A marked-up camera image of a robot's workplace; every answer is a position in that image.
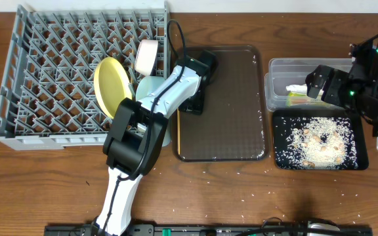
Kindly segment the pink bowl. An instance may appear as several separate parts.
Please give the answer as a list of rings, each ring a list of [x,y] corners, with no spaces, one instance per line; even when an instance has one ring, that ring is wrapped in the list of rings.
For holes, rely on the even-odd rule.
[[[156,62],[158,41],[143,39],[137,50],[135,70],[144,76],[150,76]]]

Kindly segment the wooden chopstick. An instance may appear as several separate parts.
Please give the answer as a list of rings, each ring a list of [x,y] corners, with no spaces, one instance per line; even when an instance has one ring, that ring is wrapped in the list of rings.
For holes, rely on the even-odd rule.
[[[177,110],[177,153],[180,156],[180,111]]]

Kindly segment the light blue bowl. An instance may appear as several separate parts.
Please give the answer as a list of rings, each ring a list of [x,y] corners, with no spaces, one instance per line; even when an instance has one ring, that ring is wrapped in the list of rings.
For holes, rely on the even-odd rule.
[[[163,77],[158,76],[145,76],[140,83],[138,84],[135,99],[140,100],[153,91],[155,91],[158,87],[160,87],[165,79]]]

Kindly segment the green snack wrapper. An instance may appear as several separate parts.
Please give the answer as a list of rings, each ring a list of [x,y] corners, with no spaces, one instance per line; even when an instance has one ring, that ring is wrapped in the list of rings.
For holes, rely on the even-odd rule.
[[[327,104],[321,101],[321,97],[310,98],[306,94],[300,94],[296,92],[290,92],[287,97],[286,106],[299,106],[299,105],[308,105],[308,106],[323,106],[329,107],[330,104]]]

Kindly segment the white napkin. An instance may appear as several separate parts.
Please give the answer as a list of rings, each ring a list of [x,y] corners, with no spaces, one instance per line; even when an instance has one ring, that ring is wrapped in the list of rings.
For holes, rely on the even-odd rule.
[[[305,84],[303,84],[303,85],[288,85],[288,86],[286,86],[286,91],[288,91],[288,93],[307,95],[307,86]]]

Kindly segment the rice and nuts waste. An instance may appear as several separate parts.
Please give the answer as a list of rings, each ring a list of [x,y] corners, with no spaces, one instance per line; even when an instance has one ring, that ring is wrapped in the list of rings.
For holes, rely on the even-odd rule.
[[[278,117],[276,164],[283,169],[357,170],[352,123],[343,117]]]

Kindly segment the yellow plate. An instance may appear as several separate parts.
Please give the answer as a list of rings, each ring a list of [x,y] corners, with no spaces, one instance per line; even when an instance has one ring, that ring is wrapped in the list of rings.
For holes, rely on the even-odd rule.
[[[113,57],[98,63],[94,72],[94,91],[101,110],[111,119],[122,100],[132,100],[135,96],[124,67]]]

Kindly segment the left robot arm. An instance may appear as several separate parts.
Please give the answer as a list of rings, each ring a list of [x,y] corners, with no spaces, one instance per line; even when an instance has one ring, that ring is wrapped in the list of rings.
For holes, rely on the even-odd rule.
[[[159,157],[170,116],[176,111],[203,113],[205,88],[217,66],[217,57],[208,50],[196,58],[185,54],[151,94],[119,103],[102,148],[109,180],[92,235],[121,235],[127,229],[137,187]]]

